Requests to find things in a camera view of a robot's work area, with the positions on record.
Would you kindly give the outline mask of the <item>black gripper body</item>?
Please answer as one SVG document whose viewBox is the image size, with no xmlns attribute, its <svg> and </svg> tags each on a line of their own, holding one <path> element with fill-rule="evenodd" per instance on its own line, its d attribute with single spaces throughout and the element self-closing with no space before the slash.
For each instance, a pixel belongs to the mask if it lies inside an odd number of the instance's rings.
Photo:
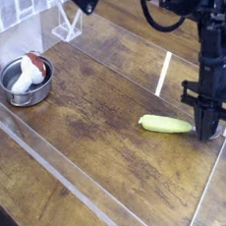
<svg viewBox="0 0 226 226">
<path fill-rule="evenodd" d="M 217 106 L 218 117 L 226 121 L 226 89 L 220 92 L 215 97 L 207 96 L 206 94 L 200 93 L 198 90 L 198 83 L 188 82 L 184 80 L 181 83 L 183 87 L 183 93 L 181 94 L 181 102 L 186 105 L 194 106 L 200 101 L 206 101 L 209 105 Z"/>
</svg>

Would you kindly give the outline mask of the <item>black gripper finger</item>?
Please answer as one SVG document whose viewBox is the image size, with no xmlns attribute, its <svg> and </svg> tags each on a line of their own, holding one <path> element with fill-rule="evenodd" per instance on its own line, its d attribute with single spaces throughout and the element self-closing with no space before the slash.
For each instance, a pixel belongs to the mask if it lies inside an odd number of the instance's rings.
<svg viewBox="0 0 226 226">
<path fill-rule="evenodd" d="M 204 113 L 203 121 L 201 139 L 203 141 L 208 141 L 217 131 L 217 126 L 219 124 L 218 111 L 216 109 L 208 108 Z"/>
<path fill-rule="evenodd" d="M 194 110 L 195 110 L 194 117 L 195 117 L 196 134 L 200 139 L 202 139 L 202 132 L 203 132 L 202 123 L 203 123 L 204 110 L 199 105 L 196 105 L 194 107 Z"/>
</svg>

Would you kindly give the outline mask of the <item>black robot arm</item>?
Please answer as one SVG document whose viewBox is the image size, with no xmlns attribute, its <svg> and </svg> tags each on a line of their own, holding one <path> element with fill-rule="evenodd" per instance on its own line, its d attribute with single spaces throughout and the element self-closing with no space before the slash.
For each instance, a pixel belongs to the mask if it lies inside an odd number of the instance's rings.
<svg viewBox="0 0 226 226">
<path fill-rule="evenodd" d="M 88 16 L 99 0 L 72 0 Z M 184 20 L 198 24 L 199 75 L 197 82 L 183 81 L 182 102 L 194 109 L 196 134 L 208 141 L 217 133 L 219 121 L 226 121 L 226 0 L 159 0 L 159 6 L 178 15 L 171 26 L 157 23 L 140 0 L 149 25 L 159 32 L 171 32 Z"/>
</svg>

